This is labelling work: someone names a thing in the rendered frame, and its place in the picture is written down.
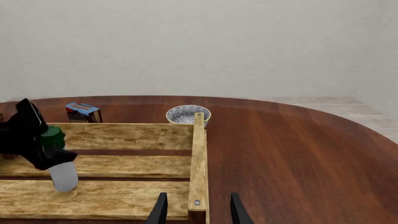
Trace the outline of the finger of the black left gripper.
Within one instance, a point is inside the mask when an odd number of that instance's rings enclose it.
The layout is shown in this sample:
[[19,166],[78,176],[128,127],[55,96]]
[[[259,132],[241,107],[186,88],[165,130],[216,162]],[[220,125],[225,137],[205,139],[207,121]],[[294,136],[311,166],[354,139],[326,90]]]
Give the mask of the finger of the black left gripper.
[[59,164],[73,162],[78,154],[63,147],[65,147],[65,143],[42,142],[36,139],[24,147],[24,158],[38,170],[47,170]]

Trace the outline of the wooden slat tray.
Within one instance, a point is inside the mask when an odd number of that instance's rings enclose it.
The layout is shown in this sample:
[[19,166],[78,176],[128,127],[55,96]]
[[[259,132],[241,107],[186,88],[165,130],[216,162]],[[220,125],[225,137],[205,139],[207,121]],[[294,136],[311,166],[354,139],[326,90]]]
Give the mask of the wooden slat tray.
[[58,192],[48,171],[0,160],[0,223],[146,223],[167,193],[166,223],[210,224],[204,116],[193,124],[53,123],[65,133],[78,185]]

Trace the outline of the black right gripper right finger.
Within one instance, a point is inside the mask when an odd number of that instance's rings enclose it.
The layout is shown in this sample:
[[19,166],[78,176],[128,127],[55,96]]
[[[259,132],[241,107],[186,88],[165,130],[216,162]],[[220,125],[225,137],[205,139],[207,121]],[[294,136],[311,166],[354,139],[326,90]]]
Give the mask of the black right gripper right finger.
[[254,224],[236,192],[231,194],[230,210],[233,224]]

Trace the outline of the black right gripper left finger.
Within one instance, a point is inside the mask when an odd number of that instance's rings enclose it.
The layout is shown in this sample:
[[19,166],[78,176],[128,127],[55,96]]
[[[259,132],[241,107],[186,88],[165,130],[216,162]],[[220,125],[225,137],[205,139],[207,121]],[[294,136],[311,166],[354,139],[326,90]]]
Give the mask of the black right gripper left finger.
[[167,220],[168,201],[167,193],[162,192],[146,219],[146,224],[166,224]]

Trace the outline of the salad dressing bottle green cap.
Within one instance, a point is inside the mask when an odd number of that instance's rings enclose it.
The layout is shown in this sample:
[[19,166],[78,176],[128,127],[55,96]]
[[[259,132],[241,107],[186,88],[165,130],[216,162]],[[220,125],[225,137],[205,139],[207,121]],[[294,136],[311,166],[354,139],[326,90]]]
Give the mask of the salad dressing bottle green cap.
[[[59,126],[48,126],[48,130],[41,135],[40,140],[42,142],[57,141],[61,144],[65,143],[65,134]],[[78,175],[73,162],[59,164],[47,170],[50,173],[55,190],[58,192],[68,192],[78,185]]]

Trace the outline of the patterned black and white bowl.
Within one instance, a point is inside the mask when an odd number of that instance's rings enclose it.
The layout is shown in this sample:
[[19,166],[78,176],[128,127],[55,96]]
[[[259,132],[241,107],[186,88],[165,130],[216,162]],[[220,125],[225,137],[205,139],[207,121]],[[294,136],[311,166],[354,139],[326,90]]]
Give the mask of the patterned black and white bowl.
[[211,118],[211,112],[202,106],[176,106],[168,110],[165,117],[170,124],[193,124],[195,113],[201,113],[204,116],[204,126],[206,126]]

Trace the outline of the printed pudding box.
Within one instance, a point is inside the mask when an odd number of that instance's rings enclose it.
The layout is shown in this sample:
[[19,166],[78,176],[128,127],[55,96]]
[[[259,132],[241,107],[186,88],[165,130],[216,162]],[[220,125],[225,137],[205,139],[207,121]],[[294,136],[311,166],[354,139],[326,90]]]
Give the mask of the printed pudding box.
[[65,106],[70,123],[102,123],[103,119],[99,108],[73,102]]

